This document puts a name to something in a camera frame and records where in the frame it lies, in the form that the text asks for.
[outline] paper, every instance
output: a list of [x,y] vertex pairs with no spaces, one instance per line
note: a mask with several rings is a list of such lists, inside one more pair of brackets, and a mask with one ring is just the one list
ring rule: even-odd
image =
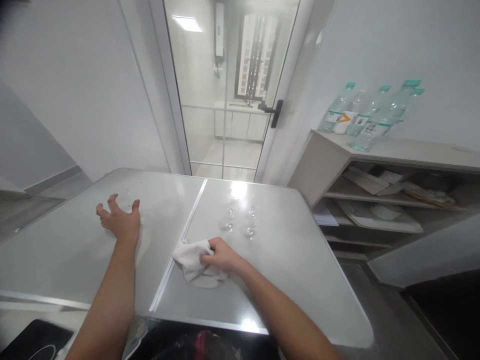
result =
[[339,226],[332,213],[321,201],[313,209],[313,217],[318,225]]

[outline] white cloth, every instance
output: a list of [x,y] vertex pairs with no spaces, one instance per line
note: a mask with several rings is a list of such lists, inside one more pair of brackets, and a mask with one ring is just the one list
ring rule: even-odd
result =
[[202,264],[200,256],[214,253],[208,240],[187,243],[184,239],[180,241],[172,256],[181,264],[187,283],[199,288],[213,289],[227,278],[227,273],[213,265]]

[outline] water bottle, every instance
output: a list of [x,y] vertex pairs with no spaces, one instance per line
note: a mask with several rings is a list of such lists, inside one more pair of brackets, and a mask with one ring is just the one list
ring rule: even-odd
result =
[[318,127],[318,130],[324,133],[331,133],[339,121],[340,117],[344,113],[345,108],[354,95],[354,87],[356,82],[349,82],[342,90],[340,95],[331,103],[323,120]]
[[[410,101],[414,101],[415,98],[418,97],[418,96],[420,96],[420,95],[422,95],[422,94],[424,93],[424,91],[425,91],[424,88],[416,88],[416,89],[414,89],[414,90],[411,92]],[[401,117],[398,117],[398,118],[396,119],[396,122],[395,122],[392,126],[390,126],[387,131],[385,131],[385,133],[383,134],[383,136],[385,136],[385,134],[387,134],[392,128],[394,128],[394,127],[395,127],[397,124],[399,124],[399,123],[403,123],[403,119],[402,119]]]
[[420,85],[421,80],[410,79],[403,83],[389,99],[387,105],[373,115],[365,125],[365,128],[355,138],[350,146],[358,151],[369,152],[377,140],[385,134],[391,126],[397,123],[407,110],[413,90]]
[[333,128],[335,134],[345,134],[352,120],[359,114],[360,106],[364,102],[365,91],[359,91],[353,97],[353,100],[347,105],[345,111],[340,116],[336,126]]
[[357,137],[360,134],[367,121],[380,109],[380,104],[383,105],[386,102],[390,88],[390,85],[383,85],[377,93],[360,105],[358,115],[351,121],[346,131],[347,135]]

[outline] door handle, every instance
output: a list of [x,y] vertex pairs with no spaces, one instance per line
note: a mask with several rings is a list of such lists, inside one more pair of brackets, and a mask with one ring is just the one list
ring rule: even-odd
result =
[[278,100],[276,102],[276,108],[273,107],[264,107],[263,110],[267,114],[273,114],[273,120],[271,121],[271,128],[275,129],[277,127],[277,123],[279,122],[280,112],[282,111],[282,106],[284,104],[283,100]]

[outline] baseboard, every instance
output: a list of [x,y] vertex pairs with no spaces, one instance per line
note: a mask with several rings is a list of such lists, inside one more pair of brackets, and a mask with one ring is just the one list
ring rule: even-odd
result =
[[71,167],[65,171],[62,171],[58,173],[57,175],[53,175],[52,177],[49,177],[46,180],[43,180],[33,186],[30,186],[25,189],[25,192],[31,196],[35,196],[40,194],[42,191],[47,190],[48,188],[51,188],[53,185],[56,185],[63,180],[66,180],[70,177],[72,177],[75,174],[78,174],[81,172],[82,169],[80,166],[76,165],[74,167]]
[[0,190],[0,200],[18,200],[18,199],[30,199],[31,196],[26,192]]

